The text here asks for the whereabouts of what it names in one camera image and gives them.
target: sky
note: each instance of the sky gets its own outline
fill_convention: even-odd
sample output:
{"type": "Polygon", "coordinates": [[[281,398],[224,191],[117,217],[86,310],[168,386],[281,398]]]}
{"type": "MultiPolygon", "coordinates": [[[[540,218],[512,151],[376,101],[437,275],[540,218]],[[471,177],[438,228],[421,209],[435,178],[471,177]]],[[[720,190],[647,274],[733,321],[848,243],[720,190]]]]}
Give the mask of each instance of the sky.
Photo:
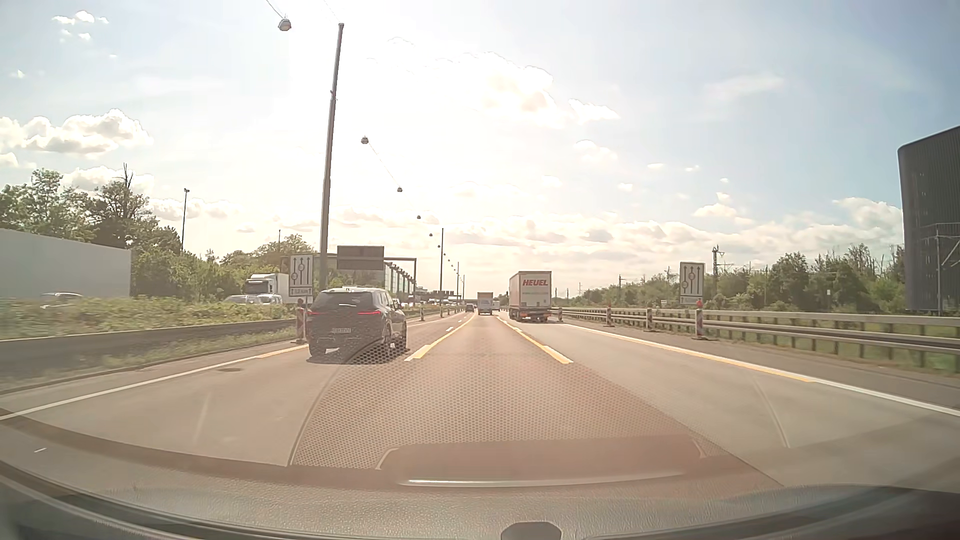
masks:
{"type": "Polygon", "coordinates": [[[189,188],[191,252],[317,245],[342,22],[331,251],[436,289],[443,228],[444,289],[459,262],[469,296],[517,270],[573,296],[713,246],[885,253],[897,149],[960,124],[953,0],[273,6],[289,32],[266,0],[0,3],[0,183],[126,163],[163,225],[189,188]]]}

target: power line pole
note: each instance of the power line pole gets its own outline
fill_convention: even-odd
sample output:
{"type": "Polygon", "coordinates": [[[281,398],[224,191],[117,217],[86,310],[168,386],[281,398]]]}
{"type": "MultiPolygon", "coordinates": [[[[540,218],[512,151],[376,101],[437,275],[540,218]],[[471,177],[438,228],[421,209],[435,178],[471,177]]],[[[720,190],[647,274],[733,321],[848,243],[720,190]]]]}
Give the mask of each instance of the power line pole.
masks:
{"type": "Polygon", "coordinates": [[[330,237],[330,164],[333,162],[333,117],[337,112],[337,77],[340,74],[340,46],[344,41],[344,23],[337,31],[337,55],[333,60],[333,89],[330,90],[330,114],[326,122],[326,159],[324,161],[324,200],[320,221],[320,290],[326,289],[327,243],[330,237]]]}
{"type": "Polygon", "coordinates": [[[713,252],[713,294],[720,292],[720,289],[717,288],[717,254],[725,255],[724,252],[720,251],[720,246],[713,246],[711,249],[713,252]]]}

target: building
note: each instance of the building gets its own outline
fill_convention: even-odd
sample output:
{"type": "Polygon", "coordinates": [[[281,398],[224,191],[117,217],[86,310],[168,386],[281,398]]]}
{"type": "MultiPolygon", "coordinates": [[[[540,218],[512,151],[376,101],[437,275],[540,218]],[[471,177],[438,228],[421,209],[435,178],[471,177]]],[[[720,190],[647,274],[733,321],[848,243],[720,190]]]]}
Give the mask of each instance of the building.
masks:
{"type": "Polygon", "coordinates": [[[904,144],[897,158],[907,309],[956,309],[960,299],[960,127],[904,144]]]}

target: dark suv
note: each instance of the dark suv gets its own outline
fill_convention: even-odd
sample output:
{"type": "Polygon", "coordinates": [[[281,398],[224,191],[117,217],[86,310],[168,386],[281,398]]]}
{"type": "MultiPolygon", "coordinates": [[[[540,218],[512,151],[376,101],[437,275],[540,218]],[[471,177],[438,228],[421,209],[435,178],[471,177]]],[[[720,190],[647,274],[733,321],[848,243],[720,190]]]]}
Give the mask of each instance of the dark suv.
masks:
{"type": "Polygon", "coordinates": [[[407,348],[407,317],[384,289],[331,288],[306,312],[306,340],[312,356],[339,349],[344,358],[365,352],[389,357],[391,343],[395,352],[407,348]]]}

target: traffic sign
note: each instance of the traffic sign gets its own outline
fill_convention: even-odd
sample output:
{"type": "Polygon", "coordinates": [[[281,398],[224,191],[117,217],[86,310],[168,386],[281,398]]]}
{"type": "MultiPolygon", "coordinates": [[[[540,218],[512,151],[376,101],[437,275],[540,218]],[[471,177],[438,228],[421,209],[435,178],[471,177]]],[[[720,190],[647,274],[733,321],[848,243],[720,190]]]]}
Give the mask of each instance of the traffic sign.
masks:
{"type": "Polygon", "coordinates": [[[680,303],[695,306],[704,299],[704,272],[707,265],[703,262],[680,263],[680,303]]]}
{"type": "Polygon", "coordinates": [[[313,298],[313,254],[290,256],[289,295],[313,298]]]}

